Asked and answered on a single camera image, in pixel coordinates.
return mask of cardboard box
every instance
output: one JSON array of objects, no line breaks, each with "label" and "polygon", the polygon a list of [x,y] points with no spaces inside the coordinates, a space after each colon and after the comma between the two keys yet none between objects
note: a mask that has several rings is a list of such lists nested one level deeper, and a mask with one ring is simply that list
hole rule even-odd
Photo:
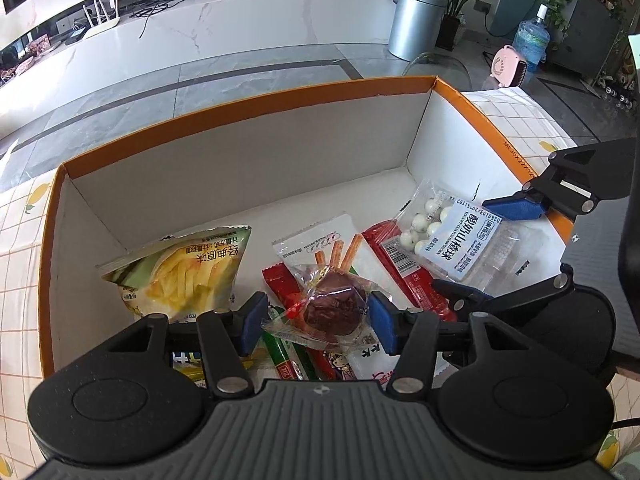
[{"label": "cardboard box", "polygon": [[[66,162],[51,184],[39,281],[40,354],[53,373],[133,319],[96,265],[201,224],[249,224],[236,305],[269,289],[273,240],[342,211],[392,218],[424,178],[478,200],[534,176],[464,96],[432,77],[296,88],[184,115]],[[547,219],[522,286],[558,273]],[[556,227],[565,228],[562,222]]]}]

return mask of lemon print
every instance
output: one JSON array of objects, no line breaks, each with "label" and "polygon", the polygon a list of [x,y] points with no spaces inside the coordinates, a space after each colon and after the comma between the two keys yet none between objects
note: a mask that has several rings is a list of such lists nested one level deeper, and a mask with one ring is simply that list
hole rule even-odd
[{"label": "lemon print", "polygon": [[541,140],[540,146],[542,146],[549,153],[556,152],[558,150],[551,142],[546,142],[546,140]]},{"label": "lemon print", "polygon": [[11,466],[4,458],[0,456],[0,475],[2,475],[3,477],[11,478],[12,474],[14,474],[14,472],[12,471]]},{"label": "lemon print", "polygon": [[618,448],[620,444],[613,433],[609,433],[609,436],[602,443],[600,452],[596,457],[596,462],[600,464],[604,469],[611,469],[618,457]]},{"label": "lemon print", "polygon": [[29,211],[33,209],[38,200],[40,200],[47,192],[47,189],[49,189],[49,183],[40,184],[36,189],[33,190],[33,193],[31,193],[29,199],[27,200],[27,207],[24,210],[25,213],[29,214]]}]

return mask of cabinet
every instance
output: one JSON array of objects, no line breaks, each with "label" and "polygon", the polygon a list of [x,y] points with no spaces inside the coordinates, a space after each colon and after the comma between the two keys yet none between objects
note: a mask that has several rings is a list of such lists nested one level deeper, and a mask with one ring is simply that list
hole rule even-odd
[{"label": "cabinet", "polygon": [[563,10],[568,22],[564,41],[557,50],[548,51],[546,59],[580,73],[585,79],[595,78],[621,24],[599,0],[573,0]]}]

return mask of white candy ball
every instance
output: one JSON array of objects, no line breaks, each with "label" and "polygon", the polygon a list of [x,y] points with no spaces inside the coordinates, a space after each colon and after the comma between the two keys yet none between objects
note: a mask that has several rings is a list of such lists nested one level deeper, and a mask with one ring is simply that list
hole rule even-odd
[{"label": "white candy ball", "polygon": [[413,251],[414,250],[415,242],[414,242],[414,236],[412,235],[413,232],[412,231],[404,231],[400,235],[400,245],[402,245],[402,247],[404,247],[407,251]]},{"label": "white candy ball", "polygon": [[441,222],[434,222],[432,224],[429,224],[429,227],[427,227],[427,234],[429,236],[433,236],[435,232],[438,230],[438,227],[440,227],[441,225],[442,225]]},{"label": "white candy ball", "polygon": [[438,202],[433,198],[430,198],[424,205],[424,212],[427,213],[427,215],[431,215],[438,210],[438,207]]},{"label": "white candy ball", "polygon": [[446,208],[444,208],[441,212],[440,212],[440,221],[444,222],[445,219],[447,218],[447,215],[449,214],[449,211],[451,211],[451,206],[448,206]]},{"label": "white candy ball", "polygon": [[420,255],[420,252],[427,246],[429,245],[429,241],[428,240],[420,240],[414,247],[414,253]]},{"label": "white candy ball", "polygon": [[422,213],[418,213],[414,216],[414,219],[411,220],[411,227],[418,231],[419,233],[424,233],[427,231],[427,227],[429,227],[429,222],[427,222],[427,217]]}]

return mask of small heater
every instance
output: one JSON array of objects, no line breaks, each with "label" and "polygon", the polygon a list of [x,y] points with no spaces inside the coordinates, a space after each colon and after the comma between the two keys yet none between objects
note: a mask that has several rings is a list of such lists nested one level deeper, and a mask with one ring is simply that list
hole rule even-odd
[{"label": "small heater", "polygon": [[511,45],[502,47],[491,63],[491,76],[498,80],[500,87],[520,86],[527,73],[527,61]]}]

